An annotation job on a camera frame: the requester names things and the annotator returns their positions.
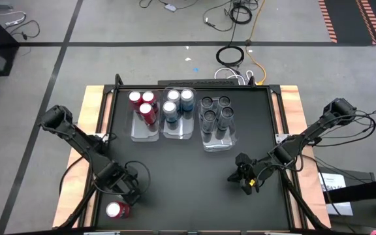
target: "concrete floor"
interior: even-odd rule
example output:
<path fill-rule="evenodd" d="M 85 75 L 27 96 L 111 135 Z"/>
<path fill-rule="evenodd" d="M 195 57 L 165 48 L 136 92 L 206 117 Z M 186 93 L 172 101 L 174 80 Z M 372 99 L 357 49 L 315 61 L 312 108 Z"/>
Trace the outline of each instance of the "concrete floor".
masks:
<path fill-rule="evenodd" d="M 173 0 L 187 5 L 192 0 Z M 62 42 L 77 0 L 17 0 L 14 10 L 37 20 L 41 34 L 33 42 Z M 70 41 L 73 42 L 170 42 L 228 41 L 202 23 L 207 8 L 223 0 L 200 1 L 192 8 L 171 13 L 153 0 L 141 9 L 134 0 L 84 0 Z M 223 10 L 213 10 L 209 21 L 227 27 Z M 11 16 L 0 16 L 0 22 Z M 236 28 L 234 40 L 245 40 L 252 24 Z M 30 25 L 24 32 L 34 32 Z M 312 0 L 271 0 L 260 15 L 253 40 L 280 42 L 329 42 L 318 3 Z M 59 47 L 20 48 L 9 77 L 0 77 L 0 217 L 12 187 Z M 120 73 L 125 84 L 156 84 L 158 80 L 213 78 L 221 67 L 216 46 L 172 47 L 68 47 L 48 107 L 62 104 L 77 118 L 85 87 L 112 84 Z M 297 85 L 305 117 L 312 123 L 322 108 L 344 97 L 359 110 L 376 110 L 376 47 L 252 47 L 255 58 L 268 72 L 266 84 Z M 227 52 L 225 58 L 236 58 Z M 262 73 L 247 58 L 240 67 Z M 351 135 L 363 127 L 350 125 L 335 136 Z M 70 147 L 51 134 L 40 132 L 33 149 L 6 233 L 50 229 L 57 206 L 59 180 L 66 169 Z M 314 148 L 315 155 L 347 170 L 374 172 L 376 131 L 367 140 L 335 148 Z"/>

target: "red can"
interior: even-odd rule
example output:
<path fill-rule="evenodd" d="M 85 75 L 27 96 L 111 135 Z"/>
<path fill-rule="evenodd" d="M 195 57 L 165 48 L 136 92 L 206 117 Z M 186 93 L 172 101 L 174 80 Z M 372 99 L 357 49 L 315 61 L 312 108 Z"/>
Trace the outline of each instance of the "red can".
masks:
<path fill-rule="evenodd" d="M 107 205 L 106 212 L 111 218 L 127 218 L 130 214 L 130 206 L 123 202 L 111 202 Z"/>
<path fill-rule="evenodd" d="M 144 103 L 140 105 L 140 114 L 146 124 L 152 125 L 156 122 L 156 114 L 150 104 Z"/>
<path fill-rule="evenodd" d="M 140 105 L 143 104 L 142 95 L 138 91 L 132 91 L 129 95 L 129 100 L 134 111 L 139 113 Z"/>
<path fill-rule="evenodd" d="M 157 112 L 156 96 L 151 91 L 143 93 L 143 103 L 148 103 L 152 106 L 153 111 Z"/>

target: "wooden table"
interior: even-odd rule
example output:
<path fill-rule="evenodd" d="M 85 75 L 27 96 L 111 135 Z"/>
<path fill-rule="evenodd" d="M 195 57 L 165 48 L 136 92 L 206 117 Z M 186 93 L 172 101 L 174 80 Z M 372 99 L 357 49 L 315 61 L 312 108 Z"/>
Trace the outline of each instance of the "wooden table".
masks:
<path fill-rule="evenodd" d="M 86 87 L 86 92 L 78 119 L 78 126 L 85 133 L 95 133 L 101 107 L 103 89 L 104 86 Z M 287 125 L 290 132 L 289 134 L 300 134 L 307 128 L 307 123 L 304 117 L 304 111 L 301 104 L 298 88 L 297 86 L 281 86 L 281 94 L 285 115 L 287 117 Z M 274 102 L 278 131 L 280 134 L 282 134 L 283 126 L 281 122 L 281 115 L 279 113 L 278 101 L 275 94 L 272 95 L 272 100 Z M 112 95 L 107 96 L 106 109 L 104 112 L 104 117 L 102 119 L 101 133 L 106 132 L 111 101 Z M 303 149 L 303 154 L 314 157 L 313 150 L 308 146 Z M 74 149 L 72 149 L 69 156 L 68 166 L 75 162 L 75 160 L 77 160 L 79 157 L 80 155 Z M 300 167 L 300 159 L 298 159 L 296 165 L 297 168 Z M 87 161 L 80 161 L 66 175 L 63 183 L 62 193 L 59 197 L 59 204 L 57 205 L 53 227 L 59 226 L 63 222 L 65 222 L 67 217 L 73 212 L 73 210 L 83 197 L 88 166 L 89 165 Z M 300 183 L 302 196 L 313 213 L 320 219 L 320 221 L 324 225 L 330 227 L 330 220 L 327 214 L 326 204 L 324 203 L 324 197 L 319 182 L 317 167 L 314 161 L 304 158 L 304 169 L 298 173 L 298 181 Z M 90 226 L 91 215 L 94 206 L 94 197 L 95 196 L 93 196 L 87 207 L 86 220 L 84 223 L 85 226 Z M 301 228 L 297 203 L 291 195 L 290 197 L 292 204 L 292 214 L 294 217 L 294 225 L 296 228 Z"/>

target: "orange striped tape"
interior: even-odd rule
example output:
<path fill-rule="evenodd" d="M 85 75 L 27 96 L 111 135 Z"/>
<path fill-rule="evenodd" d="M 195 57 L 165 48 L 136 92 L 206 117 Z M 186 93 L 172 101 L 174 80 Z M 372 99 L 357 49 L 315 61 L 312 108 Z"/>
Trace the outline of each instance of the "orange striped tape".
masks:
<path fill-rule="evenodd" d="M 368 3 L 368 0 L 355 0 L 356 1 L 356 4 L 358 5 L 358 8 L 359 8 L 359 12 L 362 16 L 362 19 L 364 20 L 364 23 L 365 23 L 365 26 L 366 26 L 366 29 L 368 30 L 369 32 L 369 35 L 371 36 L 371 40 L 372 40 L 372 45 L 375 45 L 376 44 L 376 40 L 375 40 L 375 36 L 373 35 L 373 32 L 371 30 L 371 27 L 369 26 L 369 22 L 368 22 L 368 19 L 366 18 L 365 14 L 364 14 L 364 11 L 362 10 L 362 6 L 361 6 L 361 3 L 362 5 L 365 7 L 370 7 L 369 6 L 369 3 Z"/>
<path fill-rule="evenodd" d="M 330 20 L 329 13 L 326 8 L 326 4 L 324 3 L 324 0 L 319 0 L 319 6 L 321 9 L 321 14 L 323 15 L 324 23 L 327 27 L 327 32 L 329 34 L 330 40 L 334 43 L 337 43 L 337 37 L 336 33 L 333 28 L 332 21 Z"/>
<path fill-rule="evenodd" d="M 369 21 L 371 22 L 373 29 L 376 33 L 376 16 L 375 16 L 375 13 L 372 11 L 372 8 L 369 5 L 368 0 L 361 0 L 361 3 L 364 6 L 365 12 L 368 15 Z"/>

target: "paper sign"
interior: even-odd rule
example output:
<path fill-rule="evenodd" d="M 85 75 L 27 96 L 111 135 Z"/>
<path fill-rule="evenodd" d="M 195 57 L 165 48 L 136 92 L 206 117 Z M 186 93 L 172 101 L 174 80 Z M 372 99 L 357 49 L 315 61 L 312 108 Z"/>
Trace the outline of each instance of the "paper sign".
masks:
<path fill-rule="evenodd" d="M 323 173 L 324 182 L 326 183 L 326 188 L 328 191 L 334 189 L 340 189 L 346 187 L 345 178 L 340 174 L 328 174 Z M 323 185 L 323 180 L 319 173 L 320 184 L 323 192 L 326 190 Z M 337 212 L 331 204 L 327 204 L 327 212 L 330 215 L 337 215 Z M 334 203 L 334 206 L 339 211 L 341 215 L 353 215 L 352 207 L 350 202 Z"/>

